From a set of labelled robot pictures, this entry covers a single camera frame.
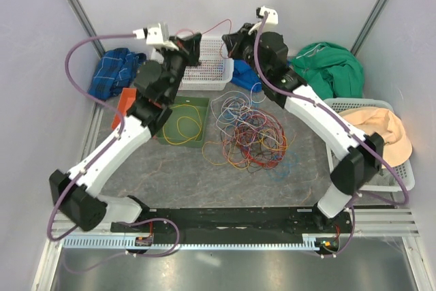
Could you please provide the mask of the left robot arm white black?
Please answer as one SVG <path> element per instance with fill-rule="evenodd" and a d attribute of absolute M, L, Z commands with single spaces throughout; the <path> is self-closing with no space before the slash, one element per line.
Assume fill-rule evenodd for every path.
<path fill-rule="evenodd" d="M 162 129 L 172 114 L 171 105 L 186 68 L 200 64 L 201 33 L 177 37 L 149 27 L 123 37 L 144 40 L 163 61 L 148 60 L 140 66 L 131 107 L 126 113 L 111 108 L 120 122 L 109 137 L 67 172 L 55 170 L 49 177 L 54 211 L 84 232 L 107 221 L 127 224 L 135 232 L 147 229 L 149 214 L 143 211 L 141 201 L 131 196 L 105 197 L 100 192 L 119 166 Z"/>

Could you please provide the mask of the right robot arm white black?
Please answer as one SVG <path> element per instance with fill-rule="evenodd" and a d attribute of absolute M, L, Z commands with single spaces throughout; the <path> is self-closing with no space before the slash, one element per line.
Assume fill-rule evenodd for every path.
<path fill-rule="evenodd" d="M 382 167 L 383 138 L 354 127 L 326 105 L 288 64 L 288 48 L 276 32 L 252 31 L 244 24 L 222 40 L 231 59 L 243 60 L 262 79 L 265 95 L 298 117 L 334 152 L 339 163 L 330 174 L 331 184 L 315 204 L 313 227 L 327 232 L 354 194 Z"/>

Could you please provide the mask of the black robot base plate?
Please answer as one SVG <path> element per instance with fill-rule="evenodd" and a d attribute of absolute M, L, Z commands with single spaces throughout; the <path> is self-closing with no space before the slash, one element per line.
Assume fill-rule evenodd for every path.
<path fill-rule="evenodd" d="M 311 207 L 224 207 L 150 209 L 138 221 L 166 218 L 180 231 L 180 241 L 300 241 L 303 234 L 341 234 L 352 230 L 350 214 L 326 222 Z"/>

